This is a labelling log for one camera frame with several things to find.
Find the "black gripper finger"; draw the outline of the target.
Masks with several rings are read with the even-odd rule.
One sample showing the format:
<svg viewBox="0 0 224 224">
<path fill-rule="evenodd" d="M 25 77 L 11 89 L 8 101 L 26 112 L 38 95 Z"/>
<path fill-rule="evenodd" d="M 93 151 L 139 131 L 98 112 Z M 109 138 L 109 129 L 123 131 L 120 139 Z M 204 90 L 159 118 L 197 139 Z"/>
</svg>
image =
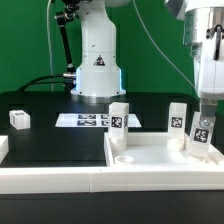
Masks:
<svg viewBox="0 0 224 224">
<path fill-rule="evenodd" d="M 203 128 L 213 127 L 215 124 L 215 112 L 217 101 L 214 99 L 200 100 L 200 126 Z"/>
</svg>

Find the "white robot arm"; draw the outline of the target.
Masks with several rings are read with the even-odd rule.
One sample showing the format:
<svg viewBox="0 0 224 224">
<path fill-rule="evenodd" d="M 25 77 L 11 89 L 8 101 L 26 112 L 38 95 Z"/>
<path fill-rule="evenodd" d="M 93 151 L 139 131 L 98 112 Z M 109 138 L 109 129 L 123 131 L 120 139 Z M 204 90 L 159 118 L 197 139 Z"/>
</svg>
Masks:
<svg viewBox="0 0 224 224">
<path fill-rule="evenodd" d="M 108 7 L 133 0 L 79 0 L 82 63 L 72 93 L 92 102 L 121 95 L 116 64 L 116 27 Z M 191 48 L 194 85 L 200 98 L 200 125 L 214 125 L 217 102 L 224 100 L 224 0 L 165 0 L 167 10 L 184 22 L 183 43 Z"/>
</svg>

